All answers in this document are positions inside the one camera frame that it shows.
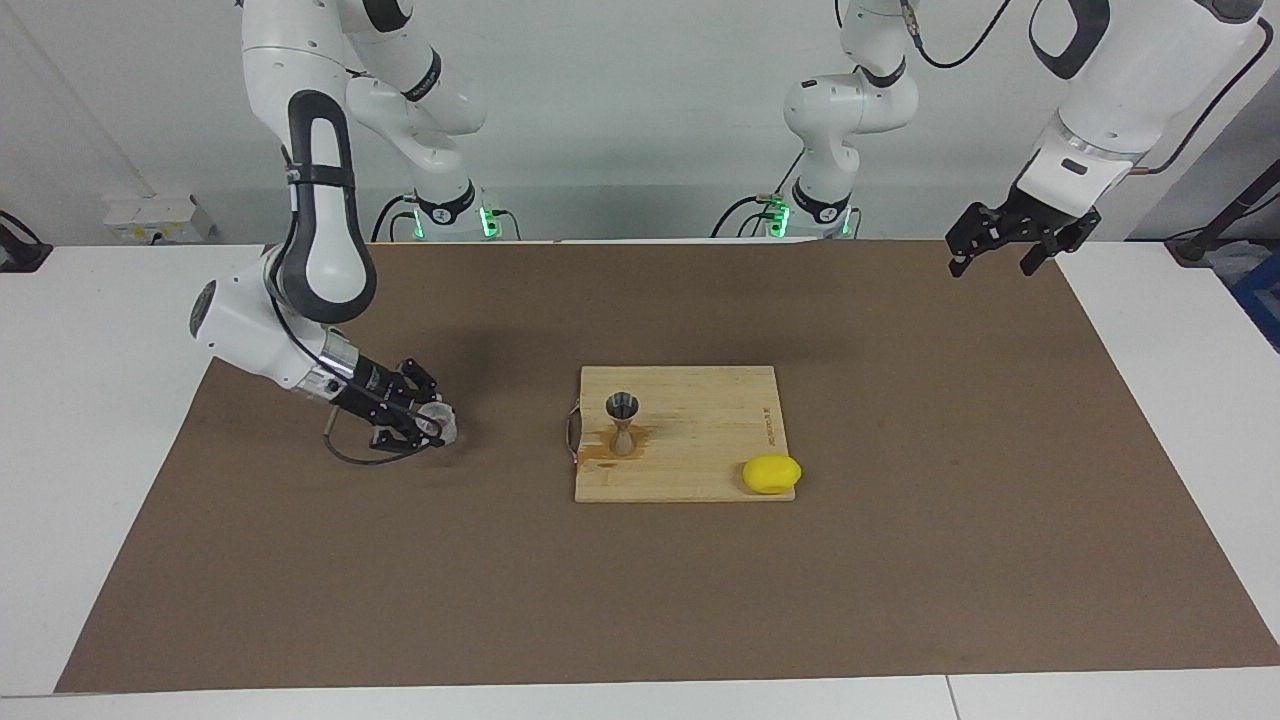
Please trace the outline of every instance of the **cutting board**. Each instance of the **cutting board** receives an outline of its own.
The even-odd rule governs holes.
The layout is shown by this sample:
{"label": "cutting board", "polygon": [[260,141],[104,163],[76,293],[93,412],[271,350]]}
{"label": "cutting board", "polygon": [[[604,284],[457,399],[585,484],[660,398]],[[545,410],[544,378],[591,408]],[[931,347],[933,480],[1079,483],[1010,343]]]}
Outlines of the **cutting board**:
{"label": "cutting board", "polygon": [[[609,450],[617,432],[605,411],[616,392],[640,401],[635,451]],[[787,502],[742,484],[742,465],[787,455],[782,402],[772,366],[582,368],[577,502]]]}

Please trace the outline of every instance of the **brown table mat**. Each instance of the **brown table mat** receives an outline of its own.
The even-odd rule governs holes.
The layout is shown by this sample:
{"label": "brown table mat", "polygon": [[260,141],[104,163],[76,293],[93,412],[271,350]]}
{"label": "brown table mat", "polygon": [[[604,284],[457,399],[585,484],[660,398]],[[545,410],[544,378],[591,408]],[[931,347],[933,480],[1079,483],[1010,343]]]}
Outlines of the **brown table mat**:
{"label": "brown table mat", "polygon": [[[1055,266],[937,243],[378,247],[347,328],[463,438],[384,469],[210,368],[59,692],[1277,665]],[[582,365],[776,365],[785,505],[573,503]],[[339,443],[365,428],[344,419]]]}

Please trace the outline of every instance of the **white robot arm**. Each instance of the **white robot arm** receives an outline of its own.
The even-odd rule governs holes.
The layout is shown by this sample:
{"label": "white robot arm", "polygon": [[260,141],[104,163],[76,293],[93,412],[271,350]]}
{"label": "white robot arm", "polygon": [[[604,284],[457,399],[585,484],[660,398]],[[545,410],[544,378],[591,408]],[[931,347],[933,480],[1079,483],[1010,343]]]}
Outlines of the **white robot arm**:
{"label": "white robot arm", "polygon": [[858,176],[852,136],[887,132],[915,117],[920,95],[906,72],[909,36],[899,0],[854,0],[841,46],[855,68],[796,83],[785,118],[804,142],[791,187],[788,234],[835,234],[844,224]]}
{"label": "white robot arm", "polygon": [[[486,240],[495,228],[453,136],[479,132],[488,106],[479,86],[447,65],[413,22],[412,8],[376,17],[343,3],[343,28],[369,74],[347,86],[352,115],[408,163],[428,240]],[[429,68],[426,76],[420,68]]]}
{"label": "white robot arm", "polygon": [[[426,129],[438,133],[429,140],[447,140],[449,132],[479,129],[484,104],[421,38],[411,0],[248,0],[244,82],[253,113],[283,143],[293,223],[284,245],[205,287],[191,334],[244,372],[369,421],[370,447],[393,456],[361,462],[379,464],[447,445],[457,430],[435,380],[413,360],[390,370],[325,328],[360,315],[378,284],[356,214],[351,78],[342,61],[347,37],[371,73],[385,78],[361,78],[356,96],[367,119],[422,169],[415,173],[419,195],[460,199],[451,192],[465,177],[461,161],[447,164],[448,173],[433,172],[436,165],[424,160],[430,150],[413,142],[408,118],[428,114],[434,124]],[[398,99],[385,97],[385,86]]]}
{"label": "white robot arm", "polygon": [[[1097,227],[1098,197],[1123,181],[1235,58],[1262,0],[1042,0],[1036,55],[1071,82],[1032,159],[995,210],[974,202],[947,233],[951,273],[1009,242],[1034,242],[1032,274]],[[1270,35],[1270,26],[1258,20]]]}

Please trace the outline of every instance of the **yellow lemon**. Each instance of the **yellow lemon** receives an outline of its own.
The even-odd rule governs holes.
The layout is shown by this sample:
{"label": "yellow lemon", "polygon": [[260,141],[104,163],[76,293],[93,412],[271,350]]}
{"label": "yellow lemon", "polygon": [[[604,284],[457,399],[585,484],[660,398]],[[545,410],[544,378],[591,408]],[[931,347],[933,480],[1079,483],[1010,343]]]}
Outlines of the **yellow lemon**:
{"label": "yellow lemon", "polygon": [[782,495],[800,482],[800,464],[786,455],[762,455],[742,468],[742,482],[760,495]]}

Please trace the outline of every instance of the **black cable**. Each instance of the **black cable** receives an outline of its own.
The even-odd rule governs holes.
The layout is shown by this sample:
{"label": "black cable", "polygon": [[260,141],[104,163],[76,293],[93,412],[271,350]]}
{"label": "black cable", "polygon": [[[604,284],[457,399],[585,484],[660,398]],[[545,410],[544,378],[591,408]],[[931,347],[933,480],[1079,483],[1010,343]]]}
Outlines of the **black cable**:
{"label": "black cable", "polygon": [[[800,152],[796,154],[796,159],[791,161],[791,167],[787,168],[786,174],[782,176],[782,181],[778,182],[778,187],[773,188],[773,195],[781,195],[782,193],[782,188],[786,187],[787,181],[791,179],[791,173],[796,172],[796,168],[800,165],[800,159],[801,158],[804,158],[804,147],[801,147]],[[760,232],[760,222],[756,222],[755,227],[751,228],[751,237],[755,237],[756,233],[759,233],[759,232]]]}
{"label": "black cable", "polygon": [[342,460],[343,462],[346,462],[348,465],[358,465],[361,468],[376,468],[379,465],[390,465],[392,462],[399,462],[401,460],[408,460],[410,457],[413,457],[415,455],[420,455],[428,447],[430,447],[429,445],[424,445],[424,446],[419,447],[417,450],[411,450],[408,452],[401,452],[401,454],[397,454],[397,455],[392,455],[390,457],[378,457],[378,459],[372,459],[372,460],[366,460],[364,457],[352,457],[352,456],[347,455],[346,452],[338,450],[338,447],[333,445],[333,425],[337,421],[337,419],[338,419],[338,409],[334,407],[333,414],[329,415],[329,423],[325,424],[325,429],[324,429],[323,433],[320,433],[320,437],[324,438],[325,450],[328,450],[330,455],[333,455],[334,457],[337,457],[338,460]]}
{"label": "black cable", "polygon": [[854,225],[854,237],[850,238],[850,240],[858,240],[858,233],[861,232],[861,229],[863,229],[863,209],[861,208],[850,208],[849,211],[850,213],[858,213],[858,224]]}
{"label": "black cable", "polygon": [[401,202],[408,202],[408,201],[404,200],[403,195],[397,195],[396,197],[388,200],[387,205],[383,205],[383,211],[378,214],[378,222],[374,223],[374,234],[369,238],[369,242],[378,242],[378,233],[383,232],[383,223],[387,222],[387,215],[389,215],[392,213],[392,209],[399,205]]}
{"label": "black cable", "polygon": [[1165,160],[1164,164],[1161,164],[1158,168],[1134,168],[1129,170],[1129,174],[1158,176],[1160,173],[1167,170],[1174,163],[1178,161],[1178,158],[1183,154],[1183,150],[1187,150],[1187,146],[1190,143],[1192,138],[1196,137],[1196,133],[1199,132],[1199,128],[1201,126],[1204,124],[1204,120],[1207,120],[1208,117],[1213,113],[1213,109],[1217,108],[1217,104],[1221,102],[1224,97],[1226,97],[1228,92],[1231,92],[1231,88],[1235,87],[1235,85],[1239,83],[1240,79],[1244,78],[1244,76],[1249,74],[1249,70],[1253,69],[1253,65],[1257,65],[1258,60],[1261,60],[1262,56],[1267,54],[1267,50],[1271,47],[1271,41],[1275,40],[1275,28],[1271,27],[1271,23],[1268,23],[1266,18],[1258,18],[1258,27],[1262,28],[1262,45],[1258,47],[1257,53],[1254,53],[1253,56],[1249,58],[1249,61],[1245,63],[1244,67],[1239,69],[1239,72],[1231,76],[1231,79],[1226,81],[1226,85],[1222,86],[1222,90],[1219,90],[1217,95],[1215,95],[1213,99],[1210,100],[1208,105],[1204,108],[1204,111],[1201,113],[1201,117],[1196,118],[1196,123],[1192,124],[1192,129],[1187,131],[1187,137],[1184,137],[1183,141],[1178,143],[1178,147],[1174,149],[1174,154],[1170,155],[1169,159]]}
{"label": "black cable", "polygon": [[49,245],[47,242],[40,240],[40,237],[31,228],[27,227],[27,223],[23,223],[18,218],[14,218],[12,214],[9,214],[9,213],[6,213],[4,210],[0,210],[0,218],[4,218],[6,220],[9,220],[9,223],[13,227],[15,227],[15,228],[20,229],[22,232],[27,233],[27,236],[31,237],[31,240],[36,241],[36,245]]}
{"label": "black cable", "polygon": [[517,241],[524,241],[525,240],[525,236],[520,234],[520,218],[517,218],[515,213],[512,213],[511,210],[494,210],[493,214],[495,217],[503,217],[504,215],[507,218],[511,218],[511,223],[513,225],[516,225],[516,240]]}
{"label": "black cable", "polygon": [[991,31],[996,29],[996,24],[1000,23],[1000,18],[1005,15],[1005,10],[1009,9],[1009,5],[1010,3],[1012,3],[1012,0],[1005,0],[1004,3],[1000,4],[1000,9],[996,10],[995,15],[992,15],[991,22],[987,23],[987,29],[982,31],[982,35],[978,36],[978,41],[973,44],[973,47],[970,47],[968,53],[961,55],[959,60],[951,63],[942,63],[934,60],[929,55],[929,53],[924,49],[924,38],[920,37],[920,24],[915,19],[915,8],[911,6],[910,0],[901,0],[901,3],[902,3],[902,18],[906,20],[906,32],[911,35],[911,42],[915,44],[915,49],[920,53],[920,56],[924,58],[925,63],[933,65],[934,68],[938,68],[941,70],[950,70],[951,68],[959,68],[960,65],[968,63],[969,59],[978,53],[978,49],[982,47],[983,44],[987,42],[987,37],[991,36]]}
{"label": "black cable", "polygon": [[[751,220],[768,220],[771,217],[772,217],[771,213],[759,213],[756,215],[751,215],[750,218],[742,220],[742,227],[737,228],[737,237],[742,237],[742,233],[746,232],[746,224],[750,223]],[[755,227],[756,229],[751,231],[751,237],[755,237],[755,233],[759,232],[760,223],[756,222]]]}
{"label": "black cable", "polygon": [[[293,238],[297,234],[297,232],[298,232],[298,214],[294,211],[293,217],[292,217],[292,219],[289,222],[289,234],[285,237],[284,246],[282,247],[279,255],[276,255],[275,264],[271,268],[271,273],[273,274],[275,273],[275,269],[279,266],[280,258],[284,256],[284,251],[288,250],[289,245],[293,242]],[[301,350],[303,355],[306,355],[307,357],[310,357],[312,363],[315,363],[317,366],[320,366],[321,369],[324,369],[329,374],[332,374],[333,377],[338,378],[343,383],[346,383],[346,386],[348,388],[352,388],[356,392],[358,392],[360,395],[364,395],[366,398],[372,400],[380,407],[384,407],[384,409],[387,409],[387,410],[389,410],[392,413],[396,413],[396,414],[401,415],[402,419],[408,419],[411,423],[413,423],[417,419],[425,420],[428,424],[430,424],[433,428],[435,428],[435,438],[434,439],[439,439],[444,434],[444,427],[440,425],[439,420],[436,420],[435,418],[429,418],[426,415],[422,415],[421,413],[415,413],[413,410],[411,410],[408,407],[402,407],[399,405],[396,405],[394,402],[389,402],[388,400],[374,395],[372,392],[370,392],[364,386],[356,383],[352,378],[348,378],[348,377],[343,375],[333,365],[329,365],[328,363],[325,363],[319,355],[316,355],[315,352],[311,352],[311,348],[307,347],[301,340],[298,340],[298,336],[294,334],[293,328],[289,327],[288,320],[284,319],[284,311],[280,310],[280,304],[279,304],[279,301],[275,300],[275,296],[271,295],[271,293],[268,293],[268,297],[271,300],[271,310],[275,311],[275,319],[276,319],[276,322],[279,322],[280,329],[284,331],[284,334],[288,336],[289,341],[293,342],[293,345],[298,350]],[[360,460],[360,459],[355,459],[355,457],[349,457],[347,455],[343,455],[335,447],[333,447],[333,442],[329,439],[329,432],[330,430],[332,430],[332,424],[323,433],[325,436],[325,447],[330,452],[333,452],[333,455],[335,457],[338,457],[338,460],[342,460],[343,462],[353,462],[353,464],[357,464],[357,465],[387,465],[389,462],[397,462],[399,460],[407,460],[408,457],[412,457],[412,456],[415,456],[415,455],[425,451],[426,448],[431,447],[430,445],[422,445],[422,446],[419,446],[417,448],[411,450],[408,452],[397,454],[393,457],[383,457],[383,459],[379,459],[379,460]]]}
{"label": "black cable", "polygon": [[721,215],[721,219],[716,223],[716,229],[712,231],[710,237],[719,236],[719,229],[722,227],[724,227],[724,223],[728,222],[730,215],[732,215],[733,213],[736,213],[739,208],[741,208],[744,205],[750,205],[751,202],[759,202],[759,201],[760,200],[756,196],[749,195],[749,196],[739,200],[737,202],[730,205],[728,210],[724,210],[724,214]]}
{"label": "black cable", "polygon": [[401,213],[401,214],[396,215],[394,218],[392,218],[392,227],[390,227],[390,231],[388,231],[388,232],[390,232],[392,242],[396,242],[396,220],[413,220],[413,224],[416,225],[417,224],[417,215],[415,215],[413,213]]}
{"label": "black cable", "polygon": [[[1272,202],[1275,202],[1276,200],[1280,200],[1280,192],[1276,192],[1276,193],[1275,193],[1275,195],[1272,195],[1271,197],[1268,197],[1268,199],[1263,200],[1262,202],[1258,202],[1258,204],[1257,204],[1257,205],[1254,205],[1253,208],[1249,208],[1249,210],[1248,210],[1248,211],[1245,211],[1245,213],[1240,213],[1240,217],[1239,217],[1239,218],[1236,218],[1236,219],[1235,219],[1235,222],[1240,222],[1240,220],[1243,220],[1244,218],[1248,218],[1249,215],[1254,215],[1254,214],[1257,214],[1257,213],[1261,213],[1262,210],[1266,210],[1266,209],[1267,209],[1267,206],[1268,206],[1268,205],[1271,205]],[[1165,241],[1170,241],[1170,240],[1178,240],[1178,238],[1180,238],[1180,237],[1183,237],[1183,236],[1187,236],[1187,234],[1193,234],[1193,233],[1198,233],[1198,232],[1201,232],[1201,231],[1203,231],[1203,229],[1206,229],[1206,228],[1208,228],[1208,225],[1201,225],[1201,227],[1198,227],[1198,228],[1192,228],[1192,229],[1189,229],[1189,231],[1183,231],[1183,232],[1179,232],[1179,233],[1174,233],[1174,234],[1171,234],[1171,236],[1166,237],[1166,238],[1165,238]]]}

